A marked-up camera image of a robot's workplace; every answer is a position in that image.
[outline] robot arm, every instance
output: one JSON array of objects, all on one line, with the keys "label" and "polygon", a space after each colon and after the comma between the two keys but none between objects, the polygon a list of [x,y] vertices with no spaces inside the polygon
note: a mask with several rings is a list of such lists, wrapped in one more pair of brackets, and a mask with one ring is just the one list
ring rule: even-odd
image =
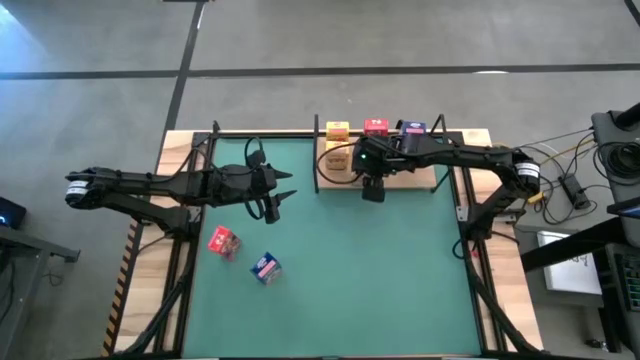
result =
[{"label": "robot arm", "polygon": [[484,203],[469,208],[463,222],[470,239],[488,238],[493,219],[517,199],[540,191],[540,166],[519,149],[441,143],[431,136],[361,136],[355,144],[352,171],[363,176],[362,198],[383,202],[383,178],[431,165],[493,171],[502,186]]},{"label": "robot arm", "polygon": [[259,215],[267,224],[280,218],[278,206],[294,191],[271,196],[269,192],[277,186],[278,179],[291,177],[270,164],[262,164],[264,153],[251,164],[212,166],[206,170],[177,172],[171,176],[150,173],[129,173],[120,170],[93,167],[80,172],[71,172],[66,179],[71,183],[65,201],[76,209],[109,208],[134,219],[147,220],[170,235],[189,232],[184,224],[190,213],[184,207],[163,208],[138,198],[138,196],[166,196],[181,205],[212,207],[256,201]]}]

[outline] blue cube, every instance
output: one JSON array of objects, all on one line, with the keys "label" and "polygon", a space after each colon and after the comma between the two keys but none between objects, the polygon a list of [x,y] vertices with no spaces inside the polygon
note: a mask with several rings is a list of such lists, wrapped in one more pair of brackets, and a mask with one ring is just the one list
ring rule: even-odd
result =
[{"label": "blue cube", "polygon": [[261,283],[269,285],[282,272],[282,266],[273,255],[266,252],[251,268],[251,272]]},{"label": "blue cube", "polygon": [[427,133],[427,124],[415,121],[402,121],[401,135],[424,135]]}]

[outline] yellow cable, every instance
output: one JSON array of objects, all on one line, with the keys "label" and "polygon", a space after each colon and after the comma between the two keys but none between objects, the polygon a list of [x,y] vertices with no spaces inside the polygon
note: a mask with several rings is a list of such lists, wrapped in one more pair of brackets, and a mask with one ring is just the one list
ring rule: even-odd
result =
[{"label": "yellow cable", "polygon": [[557,153],[557,154],[555,154],[555,155],[553,155],[553,156],[551,156],[551,157],[547,158],[545,161],[541,162],[541,163],[540,163],[540,165],[544,165],[545,163],[547,163],[547,162],[549,162],[549,161],[551,161],[551,160],[553,160],[553,159],[557,158],[557,157],[558,157],[558,156],[560,156],[560,155],[564,155],[564,154],[566,154],[566,153],[568,153],[568,152],[570,152],[570,151],[574,151],[574,150],[576,150],[576,149],[578,149],[578,148],[581,148],[581,147],[583,147],[583,146],[585,146],[585,145],[587,145],[587,144],[589,144],[589,143],[592,143],[593,141],[594,141],[594,140],[593,140],[593,139],[591,139],[591,140],[589,140],[589,141],[587,141],[587,142],[583,142],[582,144],[579,144],[579,145],[576,145],[576,146],[572,146],[572,147],[568,148],[567,150],[561,151],[561,152],[559,152],[559,153]]}]

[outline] yellow cube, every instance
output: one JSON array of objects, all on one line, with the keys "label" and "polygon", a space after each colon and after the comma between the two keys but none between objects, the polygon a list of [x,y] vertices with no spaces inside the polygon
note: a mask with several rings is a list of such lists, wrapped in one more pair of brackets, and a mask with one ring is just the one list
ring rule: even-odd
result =
[{"label": "yellow cube", "polygon": [[349,123],[346,121],[327,122],[327,141],[349,141]]},{"label": "yellow cube", "polygon": [[[346,141],[327,141],[326,150],[346,144],[348,144]],[[327,170],[346,170],[347,165],[349,164],[350,148],[350,146],[345,146],[328,152],[324,157],[324,163]]]}]

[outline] cube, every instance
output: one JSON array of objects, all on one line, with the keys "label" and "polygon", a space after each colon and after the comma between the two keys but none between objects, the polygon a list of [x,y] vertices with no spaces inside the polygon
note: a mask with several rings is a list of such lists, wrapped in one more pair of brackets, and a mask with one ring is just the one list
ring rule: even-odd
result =
[{"label": "cube", "polygon": [[275,278],[280,276],[281,272],[282,266],[268,252],[251,268],[251,273],[264,285],[269,285]]},{"label": "cube", "polygon": [[207,247],[225,259],[233,261],[240,245],[242,245],[242,241],[231,230],[224,226],[218,226]]},{"label": "cube", "polygon": [[349,141],[349,123],[346,121],[327,122],[327,141]]},{"label": "cube", "polygon": [[[327,141],[325,150],[346,144],[348,144],[348,142]],[[327,170],[345,170],[349,164],[350,149],[351,147],[345,146],[327,153],[324,157],[324,163]]]},{"label": "cube", "polygon": [[370,118],[364,120],[364,134],[368,136],[387,136],[389,119]]},{"label": "cube", "polygon": [[427,133],[427,124],[416,121],[403,121],[400,128],[401,135],[424,135]]}]

